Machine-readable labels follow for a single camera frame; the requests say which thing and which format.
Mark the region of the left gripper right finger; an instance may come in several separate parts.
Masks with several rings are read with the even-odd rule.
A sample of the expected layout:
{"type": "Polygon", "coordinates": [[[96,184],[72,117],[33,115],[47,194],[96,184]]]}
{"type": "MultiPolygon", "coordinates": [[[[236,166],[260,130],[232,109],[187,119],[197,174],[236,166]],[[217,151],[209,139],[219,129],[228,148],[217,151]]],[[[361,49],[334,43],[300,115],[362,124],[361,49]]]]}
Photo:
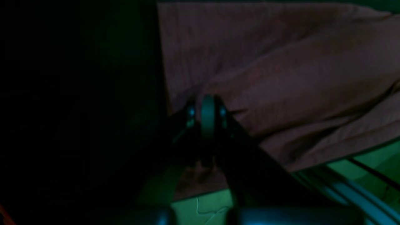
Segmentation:
{"type": "Polygon", "coordinates": [[[200,156],[203,167],[220,166],[225,159],[250,143],[249,134],[218,95],[204,96],[200,115],[200,156]]]}

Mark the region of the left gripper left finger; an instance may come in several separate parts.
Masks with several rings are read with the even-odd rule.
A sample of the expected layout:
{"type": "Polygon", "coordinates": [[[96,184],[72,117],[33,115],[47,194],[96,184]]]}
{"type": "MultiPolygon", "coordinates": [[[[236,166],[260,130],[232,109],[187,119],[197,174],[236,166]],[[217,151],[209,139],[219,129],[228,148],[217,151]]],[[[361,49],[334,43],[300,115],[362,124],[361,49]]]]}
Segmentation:
{"type": "Polygon", "coordinates": [[[180,168],[192,168],[202,158],[200,123],[196,120],[196,101],[189,100],[171,115],[172,156],[180,168]]]}

